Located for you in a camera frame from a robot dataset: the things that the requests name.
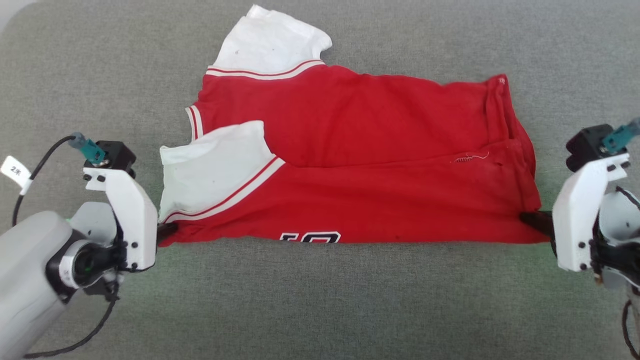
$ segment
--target red and white stripe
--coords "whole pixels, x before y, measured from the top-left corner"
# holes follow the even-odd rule
[[[191,122],[191,141],[196,140],[204,134],[202,131],[202,117],[200,117],[200,112],[195,105],[191,105],[184,110],[187,111],[189,121]]]
[[[174,222],[176,220],[201,220],[211,217],[215,214],[219,214],[241,202],[245,197],[251,194],[255,189],[262,185],[267,179],[269,179],[275,172],[284,165],[284,160],[277,156],[274,156],[271,161],[267,163],[262,169],[260,169],[249,181],[242,185],[238,190],[229,195],[226,199],[217,203],[216,205],[199,212],[188,211],[174,211],[168,215],[162,223]]]
[[[260,74],[249,70],[224,70],[212,66],[207,69],[206,74],[212,76],[244,76],[258,80],[279,80],[293,78],[301,72],[318,65],[324,65],[324,62],[322,60],[307,60],[285,72],[277,74]]]

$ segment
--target label tag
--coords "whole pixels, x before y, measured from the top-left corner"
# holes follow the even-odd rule
[[[26,190],[31,185],[31,172],[24,166],[18,159],[13,156],[7,156],[4,159],[4,163],[0,168],[0,172],[6,175],[9,179],[15,181],[22,188],[22,192],[26,193]]]

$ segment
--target teal connector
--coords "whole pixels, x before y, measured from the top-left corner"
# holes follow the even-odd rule
[[[631,139],[640,135],[640,117],[631,120],[627,125],[620,126],[613,133],[602,140],[602,146],[609,154],[616,154],[624,149]]]
[[[91,139],[87,139],[82,133],[73,133],[76,138],[69,140],[71,147],[80,150],[84,158],[92,164],[100,165],[106,157],[106,153]]]

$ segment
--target black cable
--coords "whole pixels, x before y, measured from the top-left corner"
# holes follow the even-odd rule
[[[36,168],[33,170],[33,172],[31,173],[31,176],[29,176],[29,180],[33,181],[36,178],[36,176],[38,175],[38,173],[40,172],[40,170],[42,169],[44,164],[47,162],[47,160],[49,159],[51,154],[53,154],[53,152],[60,145],[64,144],[65,142],[67,142],[69,140],[73,140],[75,138],[76,137],[74,135],[65,136],[62,139],[58,140],[58,142],[53,144],[53,146],[49,149],[49,151],[47,151],[47,153],[44,154],[44,156],[42,157],[42,160],[40,160],[40,163],[38,164],[38,166],[36,166]],[[18,224],[18,211],[20,210],[20,205],[22,204],[22,199],[23,198],[24,198],[24,195],[19,195],[18,196],[18,200],[15,201],[15,207],[13,208],[13,216],[11,218],[11,226],[15,226],[16,224]]]
[[[625,344],[631,352],[631,356],[636,360],[640,360],[640,354],[634,348],[634,345],[629,340],[629,329],[627,328],[627,318],[629,317],[629,307],[631,306],[631,300],[627,301],[624,309],[622,310],[622,335],[625,337]]]
[[[111,311],[113,310],[113,306],[116,304],[116,301],[118,300],[118,289],[119,289],[119,285],[118,285],[118,281],[114,282],[113,285],[113,293],[111,294],[112,298],[111,301],[109,302],[109,307],[107,307],[107,311],[104,313],[104,315],[102,316],[102,319],[100,320],[100,322],[98,323],[98,326],[95,327],[95,329],[89,333],[89,335],[87,335],[84,339],[78,341],[77,343],[69,346],[69,347],[65,347],[65,348],[61,348],[59,350],[53,350],[53,351],[45,351],[45,352],[34,352],[32,354],[26,354],[24,356],[25,359],[37,359],[38,357],[51,357],[51,356],[56,356],[56,355],[60,355],[60,354],[65,354],[67,352],[71,352],[81,346],[83,346],[84,344],[88,343],[89,340],[91,340],[92,337],[94,337],[104,326],[104,323],[107,322],[107,319],[109,318],[109,315],[111,315]]]
[[[640,202],[638,202],[636,198],[634,198],[634,196],[631,195],[631,193],[629,193],[628,191],[626,191],[620,186],[616,186],[616,191],[622,193],[622,195],[624,195],[633,205],[635,205],[638,208],[638,210],[640,210]]]

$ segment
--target gray fabric surface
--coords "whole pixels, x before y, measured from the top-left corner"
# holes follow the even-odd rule
[[[73,131],[121,140],[157,204],[158,148],[189,140],[183,109],[251,3],[59,0],[23,9],[0,37],[0,156],[33,168]],[[546,208],[570,174],[567,139],[640,114],[636,0],[260,4],[325,30],[329,64],[440,82],[507,73]],[[72,149],[56,153],[22,217],[43,209],[69,217],[103,199],[83,190],[81,166]],[[638,190],[638,175],[632,167],[623,184]],[[2,231],[16,196],[0,181]],[[153,269],[126,278],[102,332],[60,359],[627,359],[624,301],[590,274],[558,269],[546,244],[220,240],[161,249]],[[105,307],[79,297],[34,350],[82,338]]]

